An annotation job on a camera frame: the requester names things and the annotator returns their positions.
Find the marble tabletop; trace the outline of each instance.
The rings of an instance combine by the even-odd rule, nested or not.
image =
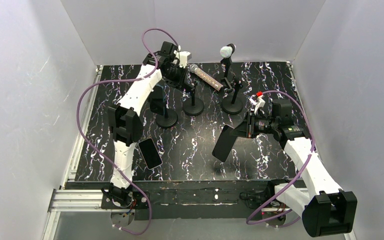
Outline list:
[[[213,77],[222,72],[220,63],[199,63],[198,66]],[[140,65],[104,66],[102,80],[133,79]],[[140,118],[144,125],[141,140],[152,138],[157,145],[163,164],[149,170],[136,149],[133,158],[134,181],[188,181],[188,180],[253,180],[291,178],[296,168],[279,143],[270,135],[259,135],[255,139],[238,138],[225,163],[212,156],[213,147],[224,125],[237,126],[243,120],[246,109],[251,107],[247,98],[258,91],[280,90],[299,101],[295,83],[286,62],[234,62],[231,74],[244,81],[238,97],[245,104],[237,115],[222,111],[221,101],[226,94],[217,92],[207,83],[188,74],[187,81],[196,82],[196,96],[205,104],[204,112],[198,116],[187,116],[182,112],[182,102],[189,96],[164,85],[166,106],[178,114],[178,123],[170,129],[159,128],[155,115],[146,103]],[[107,107],[116,103],[132,83],[110,83],[98,87],[90,117],[87,137],[104,154],[114,158],[114,144],[110,137]],[[266,94],[264,111],[270,111],[272,99],[284,98],[280,94]],[[293,106],[295,123],[305,126],[302,114]],[[75,180],[109,181],[113,167],[96,154],[87,144],[83,145]]]

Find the gray wall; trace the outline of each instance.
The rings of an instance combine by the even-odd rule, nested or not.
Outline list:
[[[234,43],[234,61],[292,60],[324,0],[61,0],[93,62],[139,64],[147,51],[145,29],[169,31],[192,62],[220,61]],[[147,37],[154,50],[168,40]]]
[[[133,221],[127,228],[141,231],[146,221]],[[294,225],[274,229],[247,225],[245,219],[157,219],[147,232],[134,236],[112,228],[107,212],[62,212],[55,240],[313,240],[300,220]],[[318,237],[318,240],[343,240],[344,235]]]
[[[358,198],[358,239],[384,239],[384,1],[327,0],[294,62],[321,159]]]
[[[59,0],[0,0],[0,240],[39,239],[95,66]]]

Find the phone screen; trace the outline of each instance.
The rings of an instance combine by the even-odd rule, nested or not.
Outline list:
[[[221,130],[217,142],[215,143],[214,149],[212,150],[212,155],[223,163],[228,159],[233,145],[238,138],[237,136],[231,135],[233,130],[234,129],[232,127],[225,125]]]
[[[152,138],[139,142],[139,148],[148,169],[154,169],[163,164]]]

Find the purple cable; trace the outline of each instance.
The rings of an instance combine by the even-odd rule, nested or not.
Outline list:
[[[288,211],[285,211],[285,212],[282,212],[280,214],[277,214],[275,216],[271,216],[271,217],[268,217],[268,218],[265,218],[265,219],[261,219],[261,220],[258,220],[258,221],[251,221],[251,219],[259,212],[261,212],[261,209],[264,208],[265,206],[267,206],[269,203],[271,203],[273,200],[275,200],[277,197],[279,197],[284,191],[286,191],[286,189],[288,189],[292,184],[294,184],[297,179],[301,176],[301,174],[304,172],[304,169],[306,169],[307,165],[309,164],[310,162],[310,159],[311,159],[311,152],[314,151],[314,148],[315,148],[315,145],[316,145],[316,141],[313,137],[313,132],[310,128],[310,124],[309,124],[309,120],[303,110],[303,108],[300,106],[300,104],[295,100],[293,99],[291,96],[289,96],[288,94],[282,92],[282,91],[278,91],[278,90],[269,90],[269,91],[264,91],[262,94],[270,94],[270,93],[276,93],[276,94],[282,94],[286,97],[288,97],[294,104],[296,104],[299,108],[299,110],[301,111],[302,115],[304,116],[304,121],[305,121],[305,124],[307,125],[308,127],[308,131],[310,133],[310,136],[311,136],[311,149],[310,149],[310,154],[308,155],[307,157],[307,160],[304,162],[304,164],[302,165],[301,169],[298,171],[298,173],[296,174],[296,176],[285,186],[283,187],[278,193],[276,193],[274,196],[272,196],[270,199],[268,199],[267,201],[265,201],[265,203],[263,203],[259,208],[257,208],[247,219],[246,219],[246,224],[248,225],[254,225],[254,224],[260,224],[260,223],[264,223],[266,221],[269,221],[269,220],[272,220],[272,219],[275,219],[275,218],[278,218],[280,216],[283,216],[283,215],[286,215],[290,212],[292,212],[292,209],[288,210]],[[296,220],[292,221],[290,224],[288,223],[287,225],[290,226],[294,223],[296,223],[298,221],[299,218],[297,218]]]
[[[163,29],[160,29],[160,28],[150,28],[146,31],[144,31],[142,33],[142,43],[143,45],[145,46],[146,50],[148,50],[148,52],[152,55],[152,57],[154,59],[156,59],[156,56],[155,54],[149,49],[148,45],[145,43],[145,34],[149,31],[152,31],[152,30],[157,30],[157,31],[160,31],[160,32],[163,32],[165,34],[167,34],[174,42],[174,44],[178,45],[178,43],[176,42],[176,40],[168,33],[166,32],[165,30]],[[148,198],[148,196],[144,193],[144,191],[142,191],[142,189],[140,189],[136,184],[134,184],[132,181],[130,181],[130,179],[128,179],[126,177],[126,175],[123,173],[123,171],[121,171],[119,169],[119,167],[109,158],[107,157],[106,155],[104,155],[96,146],[94,146],[94,144],[85,136],[85,133],[82,131],[82,127],[81,127],[81,124],[80,124],[80,105],[82,104],[82,100],[83,98],[85,97],[85,95],[95,86],[98,86],[100,84],[108,84],[108,83],[126,83],[126,82],[135,82],[135,81],[139,81],[139,80],[143,80],[143,79],[146,79],[148,78],[149,76],[151,76],[155,70],[157,69],[158,67],[158,61],[155,61],[155,67],[154,69],[148,73],[147,75],[141,77],[141,78],[135,78],[135,79],[114,79],[114,80],[104,80],[104,81],[100,81],[100,82],[96,82],[92,85],[90,85],[88,88],[86,88],[86,90],[84,90],[84,92],[81,94],[80,96],[80,99],[78,100],[78,104],[77,104],[77,111],[76,111],[76,120],[77,120],[77,128],[78,128],[78,131],[80,132],[80,135],[83,137],[84,141],[92,147],[93,150],[95,150],[99,155],[101,155],[105,160],[107,160],[120,174],[121,176],[123,176],[123,178],[129,183],[131,184],[135,189],[137,189],[145,198],[146,198],[146,201],[148,203],[148,206],[149,206],[149,221],[148,221],[148,224],[146,225],[145,229],[143,229],[142,231],[140,232],[135,232],[135,231],[132,231],[132,230],[129,230],[129,229],[125,229],[125,228],[122,228],[122,227],[119,227],[120,229],[123,229],[124,231],[130,233],[130,234],[133,234],[133,235],[141,235],[143,234],[144,232],[146,232],[146,230],[148,230],[150,224],[151,224],[151,219],[152,219],[152,208],[151,208],[151,202],[150,202],[150,199]]]

